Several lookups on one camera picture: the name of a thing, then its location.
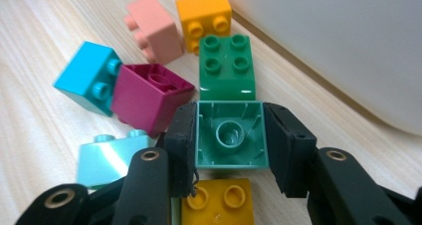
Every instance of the teal brick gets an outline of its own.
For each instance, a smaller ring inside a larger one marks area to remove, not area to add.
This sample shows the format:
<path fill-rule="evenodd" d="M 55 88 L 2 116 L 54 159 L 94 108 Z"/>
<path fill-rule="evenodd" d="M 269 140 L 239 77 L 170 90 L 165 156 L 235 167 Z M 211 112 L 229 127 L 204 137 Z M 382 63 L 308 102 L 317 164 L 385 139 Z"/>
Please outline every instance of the teal brick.
<path fill-rule="evenodd" d="M 199 101 L 197 105 L 198 169 L 269 166 L 262 102 Z"/>
<path fill-rule="evenodd" d="M 86 110 L 110 116 L 120 65 L 121 60 L 112 48 L 84 42 L 54 87 Z"/>
<path fill-rule="evenodd" d="M 249 37 L 207 36 L 200 40 L 201 101 L 253 101 L 255 74 Z"/>

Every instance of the toy brick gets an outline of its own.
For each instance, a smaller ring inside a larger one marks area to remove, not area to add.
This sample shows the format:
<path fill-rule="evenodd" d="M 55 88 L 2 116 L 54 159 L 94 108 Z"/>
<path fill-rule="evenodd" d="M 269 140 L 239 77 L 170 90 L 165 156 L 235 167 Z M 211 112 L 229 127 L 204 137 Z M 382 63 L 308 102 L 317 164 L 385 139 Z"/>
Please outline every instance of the toy brick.
<path fill-rule="evenodd" d="M 253 101 L 255 74 L 249 37 L 207 36 L 200 41 L 201 101 Z"/>
<path fill-rule="evenodd" d="M 110 116 L 120 65 L 121 60 L 112 48 L 84 42 L 54 87 L 86 110 Z"/>
<path fill-rule="evenodd" d="M 136 0 L 127 11 L 124 23 L 149 63 L 167 64 L 183 55 L 176 25 L 158 0 Z"/>
<path fill-rule="evenodd" d="M 199 52 L 199 39 L 214 34 L 229 36 L 232 8 L 228 0 L 176 0 L 189 53 Z"/>
<path fill-rule="evenodd" d="M 131 130 L 121 139 L 109 134 L 97 135 L 93 143 L 80 147 L 77 181 L 90 188 L 114 182 L 127 175 L 136 152 L 153 146 L 153 140 L 140 129 Z"/>
<path fill-rule="evenodd" d="M 192 84 L 162 65 L 123 65 L 111 110 L 120 121 L 157 136 L 165 131 L 176 109 L 188 103 L 193 93 Z"/>
<path fill-rule="evenodd" d="M 249 179 L 202 180 L 196 196 L 182 199 L 182 224 L 254 224 Z"/>
<path fill-rule="evenodd" d="M 197 102 L 198 169 L 269 166 L 263 103 Z"/>

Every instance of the wooden surface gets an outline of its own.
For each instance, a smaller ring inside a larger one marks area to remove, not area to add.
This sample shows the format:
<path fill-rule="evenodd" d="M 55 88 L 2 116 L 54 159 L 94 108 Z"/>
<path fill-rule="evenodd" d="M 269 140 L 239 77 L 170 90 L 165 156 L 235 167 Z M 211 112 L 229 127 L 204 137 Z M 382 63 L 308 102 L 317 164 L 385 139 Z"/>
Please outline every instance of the wooden surface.
<path fill-rule="evenodd" d="M 145 63 L 122 20 L 130 1 L 0 0 L 0 224 L 13 224 L 45 190 L 75 182 L 80 144 L 102 133 L 124 137 L 130 130 L 115 117 L 85 111 L 52 87 L 82 41 L 114 48 L 126 64 Z M 159 1 L 177 22 L 174 0 Z M 236 22 L 232 33 L 250 35 Z M 422 137 L 337 97 L 250 37 L 258 100 L 289 108 L 316 135 L 318 147 L 350 152 L 377 183 L 414 197 L 422 185 Z M 186 54 L 167 67 L 198 86 L 196 56 Z M 269 170 L 236 176 L 251 179 L 255 224 L 311 223 L 306 201 L 280 194 Z"/>

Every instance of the orange brick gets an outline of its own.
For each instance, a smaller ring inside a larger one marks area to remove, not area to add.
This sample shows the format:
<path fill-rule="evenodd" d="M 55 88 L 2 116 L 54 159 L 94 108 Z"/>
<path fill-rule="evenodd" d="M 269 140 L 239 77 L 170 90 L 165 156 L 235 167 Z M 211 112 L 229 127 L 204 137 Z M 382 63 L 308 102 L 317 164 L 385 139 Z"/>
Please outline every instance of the orange brick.
<path fill-rule="evenodd" d="M 199 53 L 199 39 L 209 34 L 229 36 L 232 8 L 229 0 L 176 0 L 189 53 Z"/>
<path fill-rule="evenodd" d="M 253 225 L 251 185 L 248 178 L 202 180 L 197 195 L 182 199 L 183 225 Z"/>

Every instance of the magenta brick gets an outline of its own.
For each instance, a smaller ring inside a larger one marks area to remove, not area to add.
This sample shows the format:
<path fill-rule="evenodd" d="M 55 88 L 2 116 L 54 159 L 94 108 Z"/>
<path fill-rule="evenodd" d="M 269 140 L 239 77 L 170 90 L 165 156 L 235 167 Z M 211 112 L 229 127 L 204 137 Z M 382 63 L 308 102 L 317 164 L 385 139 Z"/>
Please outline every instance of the magenta brick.
<path fill-rule="evenodd" d="M 124 23 L 149 63 L 167 64 L 183 55 L 174 20 L 158 0 L 136 0 L 127 11 Z"/>
<path fill-rule="evenodd" d="M 114 86 L 111 110 L 118 119 L 150 136 L 165 131 L 195 87 L 159 64 L 123 65 Z"/>

